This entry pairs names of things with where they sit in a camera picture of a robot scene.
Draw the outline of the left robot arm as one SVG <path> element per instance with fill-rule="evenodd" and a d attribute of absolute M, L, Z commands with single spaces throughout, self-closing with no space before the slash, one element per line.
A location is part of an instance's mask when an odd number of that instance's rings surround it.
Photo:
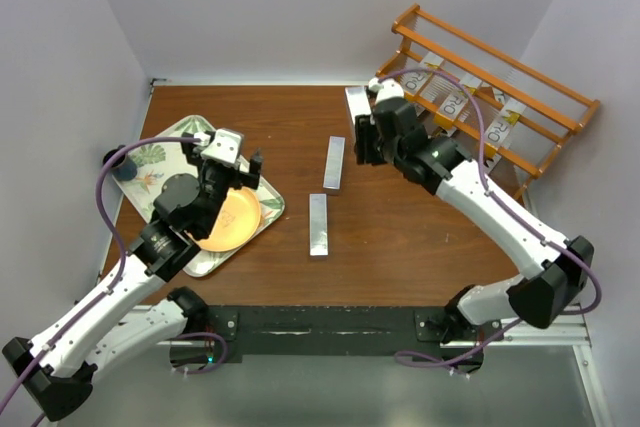
<path fill-rule="evenodd" d="M 163 340 L 196 339 L 205 332 L 207 305 L 188 288 L 172 291 L 142 326 L 121 321 L 200 252 L 198 243 L 212 233 L 229 190 L 258 188 L 263 157 L 255 152 L 243 169 L 237 139 L 206 133 L 177 141 L 196 172 L 165 180 L 150 222 L 131 246 L 121 247 L 118 265 L 83 299 L 36 336 L 5 344 L 2 354 L 16 382 L 3 407 L 24 388 L 43 418 L 62 420 L 89 398 L 98 377 L 117 361 Z"/>

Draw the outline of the silver gold R&O toothpaste box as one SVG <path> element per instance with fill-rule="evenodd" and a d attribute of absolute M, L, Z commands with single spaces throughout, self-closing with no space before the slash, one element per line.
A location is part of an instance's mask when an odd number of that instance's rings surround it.
<path fill-rule="evenodd" d="M 525 105 L 515 99 L 509 99 L 496 110 L 487 102 L 478 100 L 482 133 L 483 159 L 493 159 L 502 147 L 506 148 L 508 137 L 519 121 Z"/>

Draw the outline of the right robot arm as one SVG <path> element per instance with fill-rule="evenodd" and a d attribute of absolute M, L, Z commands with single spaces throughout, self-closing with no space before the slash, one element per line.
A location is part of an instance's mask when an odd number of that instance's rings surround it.
<path fill-rule="evenodd" d="M 516 276 L 463 289 L 448 304 L 445 326 L 459 340 L 481 324 L 518 317 L 548 328 L 587 284 L 595 248 L 545 225 L 483 175 L 481 165 L 449 137 L 431 137 L 401 98 L 348 109 L 360 164 L 390 164 L 403 177 L 464 214 L 516 266 Z"/>

